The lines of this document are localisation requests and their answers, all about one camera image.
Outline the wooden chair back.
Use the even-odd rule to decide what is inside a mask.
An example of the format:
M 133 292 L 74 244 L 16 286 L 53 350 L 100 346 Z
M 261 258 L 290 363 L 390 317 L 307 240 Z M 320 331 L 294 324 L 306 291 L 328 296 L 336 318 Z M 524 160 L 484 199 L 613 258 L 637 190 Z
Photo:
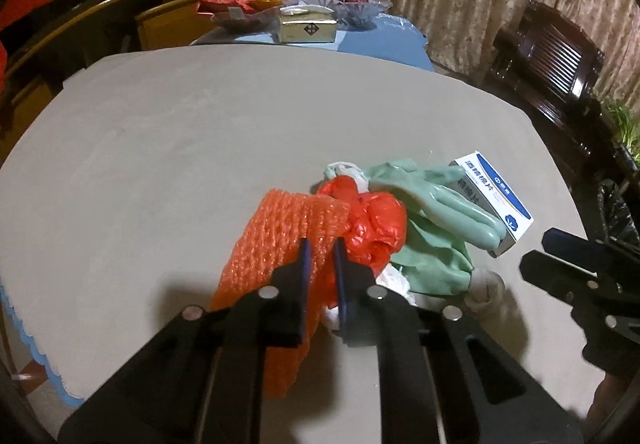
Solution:
M 136 17 L 175 0 L 57 0 L 2 31 L 7 88 L 85 67 L 140 44 Z

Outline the green potted plant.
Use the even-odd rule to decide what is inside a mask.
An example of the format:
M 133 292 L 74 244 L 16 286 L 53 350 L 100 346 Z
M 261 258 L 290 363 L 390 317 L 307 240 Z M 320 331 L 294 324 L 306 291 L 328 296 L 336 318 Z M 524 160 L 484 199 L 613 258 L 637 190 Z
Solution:
M 619 100 L 606 98 L 603 105 L 613 119 L 620 141 L 634 162 L 638 164 L 640 156 L 639 119 L 629 107 Z

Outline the white blue medicine box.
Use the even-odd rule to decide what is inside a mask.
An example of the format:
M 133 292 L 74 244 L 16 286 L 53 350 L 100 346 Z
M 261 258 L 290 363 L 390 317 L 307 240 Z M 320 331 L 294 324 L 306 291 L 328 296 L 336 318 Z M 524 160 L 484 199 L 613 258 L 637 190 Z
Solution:
M 516 245 L 534 224 L 534 217 L 512 186 L 498 172 L 494 165 L 481 153 L 458 157 L 450 162 L 450 167 L 464 170 L 464 177 L 450 184 L 465 198 L 497 218 L 506 234 L 500 245 L 490 254 L 498 258 Z

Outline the blue tablecloth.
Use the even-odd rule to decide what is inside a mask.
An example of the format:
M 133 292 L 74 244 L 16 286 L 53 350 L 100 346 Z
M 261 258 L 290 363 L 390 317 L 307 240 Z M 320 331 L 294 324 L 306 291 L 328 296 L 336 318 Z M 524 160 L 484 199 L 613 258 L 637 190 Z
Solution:
M 427 42 L 426 35 L 408 19 L 381 14 L 373 19 L 371 29 L 337 30 L 334 42 L 285 43 L 285 46 L 321 48 L 326 51 L 368 56 L 434 72 L 426 52 Z M 222 29 L 215 29 L 192 42 L 192 45 L 208 44 L 277 45 L 278 38 L 277 34 L 271 31 L 230 34 Z

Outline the green rubber glove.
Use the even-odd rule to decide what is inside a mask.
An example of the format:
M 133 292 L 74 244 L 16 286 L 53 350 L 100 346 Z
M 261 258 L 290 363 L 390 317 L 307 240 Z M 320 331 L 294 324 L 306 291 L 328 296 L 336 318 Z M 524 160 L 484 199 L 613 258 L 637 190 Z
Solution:
M 398 159 L 362 170 L 337 161 L 323 175 L 327 181 L 349 176 L 357 190 L 389 193 L 405 206 L 406 241 L 392 264 L 417 294 L 466 294 L 475 268 L 469 245 L 491 252 L 506 238 L 502 221 L 450 188 L 465 176 L 460 167 L 421 169 L 411 159 Z

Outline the gold tissue box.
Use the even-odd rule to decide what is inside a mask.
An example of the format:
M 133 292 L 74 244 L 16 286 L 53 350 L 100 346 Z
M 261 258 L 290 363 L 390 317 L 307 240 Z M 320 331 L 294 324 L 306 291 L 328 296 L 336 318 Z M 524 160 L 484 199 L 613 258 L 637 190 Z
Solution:
M 333 43 L 337 21 L 334 11 L 321 5 L 292 5 L 282 8 L 278 17 L 280 43 Z

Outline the glass fruit bowl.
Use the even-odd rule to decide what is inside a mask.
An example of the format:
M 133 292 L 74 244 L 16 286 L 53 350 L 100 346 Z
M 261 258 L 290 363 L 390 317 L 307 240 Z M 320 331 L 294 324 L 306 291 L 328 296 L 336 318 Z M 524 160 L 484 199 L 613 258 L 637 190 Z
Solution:
M 329 8 L 336 20 L 349 30 L 369 30 L 374 20 L 390 10 L 392 4 L 384 0 L 299 0 Z

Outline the black trash bag bin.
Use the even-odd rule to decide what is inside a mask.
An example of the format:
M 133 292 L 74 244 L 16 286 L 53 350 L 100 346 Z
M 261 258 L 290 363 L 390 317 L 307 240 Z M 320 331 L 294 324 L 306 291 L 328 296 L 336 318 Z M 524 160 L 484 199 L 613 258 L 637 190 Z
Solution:
M 606 242 L 621 242 L 634 249 L 639 248 L 639 231 L 631 211 L 623 198 L 620 186 L 612 180 L 603 180 L 597 186 L 597 210 L 599 225 Z

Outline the red plastic bag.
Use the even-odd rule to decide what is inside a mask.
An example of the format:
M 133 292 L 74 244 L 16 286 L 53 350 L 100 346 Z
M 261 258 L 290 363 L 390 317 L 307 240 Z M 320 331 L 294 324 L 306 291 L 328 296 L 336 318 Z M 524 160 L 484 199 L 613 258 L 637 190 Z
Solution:
M 387 192 L 360 192 L 356 181 L 339 175 L 320 185 L 326 195 L 349 205 L 344 238 L 350 260 L 382 273 L 393 254 L 406 243 L 408 216 L 405 205 Z

